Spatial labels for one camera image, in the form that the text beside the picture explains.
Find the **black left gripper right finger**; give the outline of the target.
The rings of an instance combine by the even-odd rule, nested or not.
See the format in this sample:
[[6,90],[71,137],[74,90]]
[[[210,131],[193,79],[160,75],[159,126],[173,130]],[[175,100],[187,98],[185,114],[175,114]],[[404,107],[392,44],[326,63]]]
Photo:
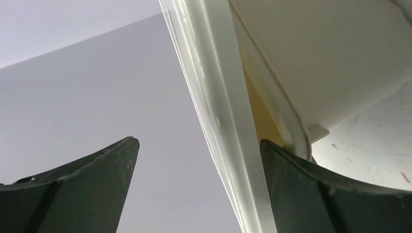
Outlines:
[[351,179],[267,139],[260,153],[278,232],[411,232],[410,191]]

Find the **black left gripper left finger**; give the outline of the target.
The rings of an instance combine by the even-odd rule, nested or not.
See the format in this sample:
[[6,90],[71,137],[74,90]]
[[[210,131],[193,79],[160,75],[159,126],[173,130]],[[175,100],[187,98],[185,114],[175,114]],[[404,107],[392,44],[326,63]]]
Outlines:
[[54,169],[0,186],[3,233],[114,233],[139,151],[126,137]]

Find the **beige plastic tub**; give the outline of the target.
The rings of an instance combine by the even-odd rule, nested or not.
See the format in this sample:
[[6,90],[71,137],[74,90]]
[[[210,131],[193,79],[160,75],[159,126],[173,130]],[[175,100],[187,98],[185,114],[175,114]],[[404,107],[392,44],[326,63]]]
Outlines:
[[329,129],[412,72],[407,0],[231,0],[254,143],[305,160]]

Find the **white plastic tub lid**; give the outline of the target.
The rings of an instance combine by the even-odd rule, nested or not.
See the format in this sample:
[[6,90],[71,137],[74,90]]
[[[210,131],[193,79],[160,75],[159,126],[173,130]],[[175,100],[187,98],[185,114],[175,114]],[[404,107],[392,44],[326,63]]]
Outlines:
[[160,6],[241,231],[275,233],[228,1],[162,0]]

